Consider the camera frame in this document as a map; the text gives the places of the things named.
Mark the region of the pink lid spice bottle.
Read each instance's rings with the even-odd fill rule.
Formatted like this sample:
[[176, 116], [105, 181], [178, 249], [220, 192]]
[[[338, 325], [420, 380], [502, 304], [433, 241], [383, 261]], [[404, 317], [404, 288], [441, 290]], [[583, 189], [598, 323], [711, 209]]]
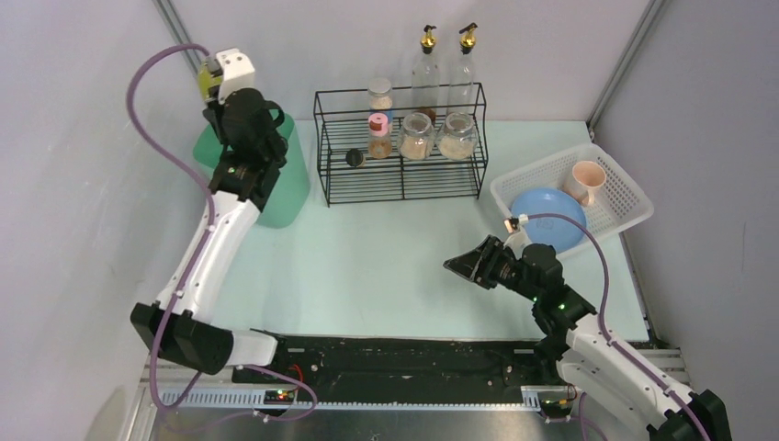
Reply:
[[385, 113], [375, 112], [369, 115], [367, 124], [369, 155], [373, 159], [389, 157], [393, 150], [390, 119]]

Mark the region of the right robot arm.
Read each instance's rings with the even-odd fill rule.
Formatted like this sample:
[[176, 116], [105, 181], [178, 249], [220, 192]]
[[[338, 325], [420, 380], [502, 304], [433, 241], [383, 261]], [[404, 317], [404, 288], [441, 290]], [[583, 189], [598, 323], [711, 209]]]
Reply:
[[724, 402], [695, 392], [616, 336], [594, 306], [569, 287], [553, 247], [530, 244], [521, 256], [488, 236], [444, 267], [482, 288], [502, 286], [532, 302], [545, 337], [537, 357], [563, 382], [591, 396], [617, 420], [651, 440], [729, 440]]

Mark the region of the pink mug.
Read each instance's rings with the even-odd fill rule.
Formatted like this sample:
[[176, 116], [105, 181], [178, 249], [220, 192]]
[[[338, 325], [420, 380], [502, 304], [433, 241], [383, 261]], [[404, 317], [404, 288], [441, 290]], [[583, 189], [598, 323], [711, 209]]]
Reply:
[[606, 180], [607, 174], [598, 163], [579, 161], [571, 168], [561, 189], [581, 206], [590, 207]]

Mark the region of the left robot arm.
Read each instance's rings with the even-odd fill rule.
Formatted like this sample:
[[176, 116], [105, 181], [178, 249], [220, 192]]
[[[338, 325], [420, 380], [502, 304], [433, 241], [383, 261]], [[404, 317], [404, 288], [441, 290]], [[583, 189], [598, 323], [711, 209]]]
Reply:
[[215, 375], [225, 367], [267, 366], [277, 350], [271, 334], [231, 331], [212, 320], [234, 256], [287, 163], [288, 143], [277, 130], [285, 119], [281, 107], [254, 88], [230, 93], [206, 113], [223, 150], [206, 186], [199, 230], [171, 281], [153, 303], [134, 306], [130, 323], [151, 355]]

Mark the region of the blue plate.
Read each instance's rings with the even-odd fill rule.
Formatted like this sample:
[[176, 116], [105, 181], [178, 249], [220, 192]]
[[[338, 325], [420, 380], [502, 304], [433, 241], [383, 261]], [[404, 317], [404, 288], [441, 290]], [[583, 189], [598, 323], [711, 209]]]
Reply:
[[[580, 203], [556, 188], [540, 187], [527, 190], [513, 201], [510, 211], [516, 217], [521, 214], [530, 216], [539, 213], [563, 215], [582, 227], [587, 227], [586, 216]], [[532, 243], [550, 245], [557, 253], [575, 247], [584, 237], [578, 227], [555, 217], [530, 220], [525, 231]]]

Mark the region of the glass oil bottle gold spout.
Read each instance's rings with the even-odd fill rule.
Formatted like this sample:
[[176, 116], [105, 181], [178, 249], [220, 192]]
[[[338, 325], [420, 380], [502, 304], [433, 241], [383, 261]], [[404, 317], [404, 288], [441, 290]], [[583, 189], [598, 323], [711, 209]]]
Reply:
[[475, 62], [472, 51], [476, 45], [475, 30], [478, 25], [471, 22], [458, 33], [459, 53], [451, 64], [450, 86], [447, 98], [448, 113], [465, 113], [471, 102], [472, 87], [475, 77]]

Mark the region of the small black lid bottle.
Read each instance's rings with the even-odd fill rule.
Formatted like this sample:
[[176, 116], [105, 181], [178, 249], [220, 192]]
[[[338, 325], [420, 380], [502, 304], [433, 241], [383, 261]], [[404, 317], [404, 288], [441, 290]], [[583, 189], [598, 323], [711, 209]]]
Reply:
[[357, 148], [348, 150], [344, 157], [345, 162], [352, 168], [359, 168], [365, 165], [365, 155]]

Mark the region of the silver lid shaker jar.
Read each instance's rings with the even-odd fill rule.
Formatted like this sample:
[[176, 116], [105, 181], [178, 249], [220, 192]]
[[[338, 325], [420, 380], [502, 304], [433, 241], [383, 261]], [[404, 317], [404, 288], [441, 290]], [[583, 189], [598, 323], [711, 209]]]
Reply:
[[393, 99], [392, 83], [388, 78], [372, 78], [367, 84], [368, 107], [372, 112], [392, 117]]

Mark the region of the glass jar beige contents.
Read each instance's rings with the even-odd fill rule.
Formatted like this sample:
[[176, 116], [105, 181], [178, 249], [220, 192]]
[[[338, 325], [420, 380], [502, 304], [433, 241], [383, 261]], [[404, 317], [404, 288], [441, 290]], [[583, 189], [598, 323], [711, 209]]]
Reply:
[[472, 156], [476, 145], [474, 118], [462, 112], [447, 114], [436, 138], [438, 151], [447, 159], [463, 161]]
[[422, 112], [413, 112], [401, 123], [398, 150], [402, 157], [411, 161], [426, 159], [434, 146], [434, 125]]

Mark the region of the green dotted plate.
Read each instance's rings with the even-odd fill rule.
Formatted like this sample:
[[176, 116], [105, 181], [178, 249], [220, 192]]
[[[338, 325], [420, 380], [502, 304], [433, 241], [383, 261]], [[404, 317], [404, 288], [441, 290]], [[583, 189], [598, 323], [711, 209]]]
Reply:
[[219, 61], [214, 57], [205, 58], [197, 73], [198, 90], [204, 102], [219, 100], [222, 79]]

